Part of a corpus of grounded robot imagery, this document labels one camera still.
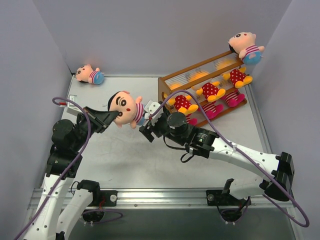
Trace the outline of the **white pink plush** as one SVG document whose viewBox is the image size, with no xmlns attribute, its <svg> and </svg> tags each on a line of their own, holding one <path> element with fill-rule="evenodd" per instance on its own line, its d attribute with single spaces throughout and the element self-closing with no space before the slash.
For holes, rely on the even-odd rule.
<svg viewBox="0 0 320 240">
<path fill-rule="evenodd" d="M 196 118 L 190 118 L 188 123 L 193 126 L 196 126 L 198 123 L 198 120 Z"/>
<path fill-rule="evenodd" d="M 204 113 L 208 117 L 208 119 L 211 120 L 224 110 L 224 106 L 222 104 L 215 105 L 212 102 L 204 105 L 202 109 L 204 110 Z"/>
<path fill-rule="evenodd" d="M 224 95 L 221 99 L 229 108 L 233 108 L 239 105 L 245 99 L 245 95 L 243 93 L 240 93 L 238 90 L 235 90 Z"/>
</svg>

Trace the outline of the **black hair boy plush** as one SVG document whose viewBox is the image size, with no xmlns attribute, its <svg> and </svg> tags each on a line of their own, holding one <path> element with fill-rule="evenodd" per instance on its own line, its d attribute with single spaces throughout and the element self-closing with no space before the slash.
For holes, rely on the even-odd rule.
<svg viewBox="0 0 320 240">
<path fill-rule="evenodd" d="M 118 128 L 130 125 L 132 129 L 145 123 L 145 105 L 143 97 L 133 98 L 128 91 L 116 92 L 107 103 L 108 111 L 118 111 L 114 123 Z"/>
</svg>

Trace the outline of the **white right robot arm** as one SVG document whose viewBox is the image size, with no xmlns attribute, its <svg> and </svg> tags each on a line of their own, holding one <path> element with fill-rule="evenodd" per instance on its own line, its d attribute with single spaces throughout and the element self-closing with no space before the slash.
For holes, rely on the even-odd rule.
<svg viewBox="0 0 320 240">
<path fill-rule="evenodd" d="M 292 155 L 256 151 L 219 136 L 218 133 L 187 123 L 182 113 L 163 113 L 156 122 L 146 121 L 139 131 L 152 142 L 164 138 L 179 145 L 192 157 L 220 160 L 255 175 L 253 179 L 228 179 L 224 192 L 236 199 L 265 195 L 287 202 L 293 198 L 295 167 Z"/>
</svg>

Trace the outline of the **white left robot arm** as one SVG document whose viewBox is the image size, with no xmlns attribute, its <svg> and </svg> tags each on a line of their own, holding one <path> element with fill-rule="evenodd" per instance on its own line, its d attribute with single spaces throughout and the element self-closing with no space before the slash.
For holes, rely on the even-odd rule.
<svg viewBox="0 0 320 240">
<path fill-rule="evenodd" d="M 61 119 L 53 125 L 43 190 L 23 239 L 67 240 L 86 207 L 99 202 L 100 184 L 82 180 L 70 202 L 63 206 L 90 137 L 94 133 L 103 133 L 117 115 L 118 111 L 85 107 L 77 114 L 76 123 Z"/>
</svg>

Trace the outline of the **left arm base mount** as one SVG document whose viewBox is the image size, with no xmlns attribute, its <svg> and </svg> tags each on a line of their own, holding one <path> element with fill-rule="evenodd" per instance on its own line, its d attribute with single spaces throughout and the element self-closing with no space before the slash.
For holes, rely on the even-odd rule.
<svg viewBox="0 0 320 240">
<path fill-rule="evenodd" d="M 99 206 L 102 207 L 115 207 L 118 200 L 117 190 L 102 190 L 100 194 Z"/>
</svg>

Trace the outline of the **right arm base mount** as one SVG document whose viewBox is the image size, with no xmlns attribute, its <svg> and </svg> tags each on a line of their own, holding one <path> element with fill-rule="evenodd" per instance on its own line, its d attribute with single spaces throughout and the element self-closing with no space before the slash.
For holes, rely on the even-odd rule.
<svg viewBox="0 0 320 240">
<path fill-rule="evenodd" d="M 237 206 L 242 207 L 247 203 L 247 200 L 237 199 L 230 194 L 231 184 L 235 180 L 230 178 L 226 181 L 223 188 L 217 189 L 207 189 L 206 193 L 206 201 L 208 206 Z"/>
</svg>

